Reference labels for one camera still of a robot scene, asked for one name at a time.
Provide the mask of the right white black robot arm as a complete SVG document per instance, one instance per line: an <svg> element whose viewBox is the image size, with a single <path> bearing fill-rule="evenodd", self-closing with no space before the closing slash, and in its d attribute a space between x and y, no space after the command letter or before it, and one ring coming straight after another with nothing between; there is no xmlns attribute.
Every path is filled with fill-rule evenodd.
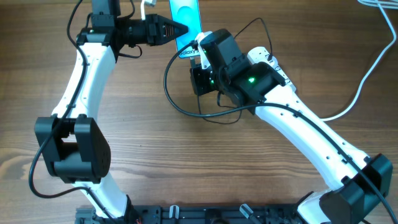
<svg viewBox="0 0 398 224"><path fill-rule="evenodd" d="M326 190L312 192L296 208L306 223L359 223L389 193L392 163L369 157L334 132L296 95L295 87L264 47L240 51L226 29L195 37L201 64L193 69L198 95L218 91L236 106L281 132L316 168Z"/></svg>

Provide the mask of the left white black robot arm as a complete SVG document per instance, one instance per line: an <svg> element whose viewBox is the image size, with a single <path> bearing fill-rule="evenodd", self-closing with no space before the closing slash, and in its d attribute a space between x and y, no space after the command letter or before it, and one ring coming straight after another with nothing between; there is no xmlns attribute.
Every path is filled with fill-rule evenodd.
<svg viewBox="0 0 398 224"><path fill-rule="evenodd" d="M86 195L94 222L142 221L109 171L110 146L96 122L105 84L122 48L164 45L187 32L187 26L158 14L135 19L121 14L118 1L93 1L84 28L71 38L75 67L59 104L35 123L36 158L44 159L51 176Z"/></svg>

